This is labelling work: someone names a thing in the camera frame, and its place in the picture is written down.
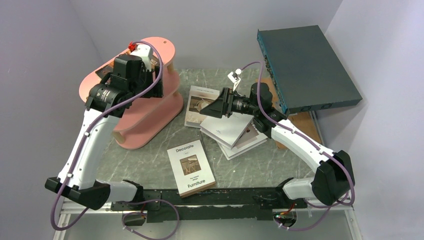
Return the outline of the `white Insoia travel book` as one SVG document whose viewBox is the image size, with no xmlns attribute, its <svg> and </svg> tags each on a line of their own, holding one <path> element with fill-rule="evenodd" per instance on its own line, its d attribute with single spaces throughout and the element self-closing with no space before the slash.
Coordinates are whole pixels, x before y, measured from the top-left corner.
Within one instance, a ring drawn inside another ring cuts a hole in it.
<svg viewBox="0 0 424 240">
<path fill-rule="evenodd" d="M 208 116 L 200 124 L 200 131 L 228 149 L 232 149 L 243 135 L 253 116 L 233 113 L 230 117 Z"/>
</svg>

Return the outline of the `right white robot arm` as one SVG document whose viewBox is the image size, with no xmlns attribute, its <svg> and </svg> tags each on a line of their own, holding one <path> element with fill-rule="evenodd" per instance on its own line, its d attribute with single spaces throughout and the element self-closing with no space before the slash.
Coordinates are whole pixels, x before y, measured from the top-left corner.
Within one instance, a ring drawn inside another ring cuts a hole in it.
<svg viewBox="0 0 424 240">
<path fill-rule="evenodd" d="M 259 132 L 287 147 L 313 170 L 313 177 L 291 177 L 275 188 L 280 207 L 287 208 L 300 199 L 316 199 L 321 208 L 352 205 L 355 178 L 349 154 L 344 150 L 335 152 L 307 136 L 273 106 L 272 100 L 266 83 L 253 83 L 249 96 L 224 87 L 200 114 L 219 119 L 234 113 L 252 116 Z"/>
</svg>

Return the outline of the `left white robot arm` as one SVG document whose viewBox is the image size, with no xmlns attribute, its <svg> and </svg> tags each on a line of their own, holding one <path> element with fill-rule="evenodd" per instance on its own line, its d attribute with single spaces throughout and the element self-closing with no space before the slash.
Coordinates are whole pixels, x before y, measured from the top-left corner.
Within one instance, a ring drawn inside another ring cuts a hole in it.
<svg viewBox="0 0 424 240">
<path fill-rule="evenodd" d="M 98 210 L 108 202 L 124 202 L 131 210 L 144 203 L 144 188 L 133 181 L 107 182 L 96 179 L 107 137 L 138 98 L 162 97 L 163 61 L 152 66 L 149 57 L 121 54 L 112 71 L 90 90 L 83 123 L 71 155 L 57 177 L 44 187 L 88 209 Z"/>
</svg>

